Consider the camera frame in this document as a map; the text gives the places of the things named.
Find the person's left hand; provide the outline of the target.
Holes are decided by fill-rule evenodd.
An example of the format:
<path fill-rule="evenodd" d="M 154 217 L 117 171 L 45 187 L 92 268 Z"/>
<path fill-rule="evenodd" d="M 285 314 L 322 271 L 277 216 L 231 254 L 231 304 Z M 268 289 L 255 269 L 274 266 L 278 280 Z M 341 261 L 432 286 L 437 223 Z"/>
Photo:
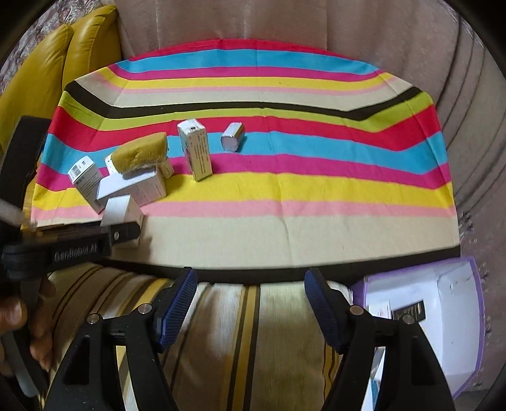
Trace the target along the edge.
<path fill-rule="evenodd" d="M 54 284 L 44 278 L 40 284 L 38 307 L 31 317 L 23 300 L 11 296 L 1 300 L 1 334 L 19 330 L 28 323 L 31 333 L 30 353 L 45 371 L 52 366 L 51 301 L 56 294 Z"/>

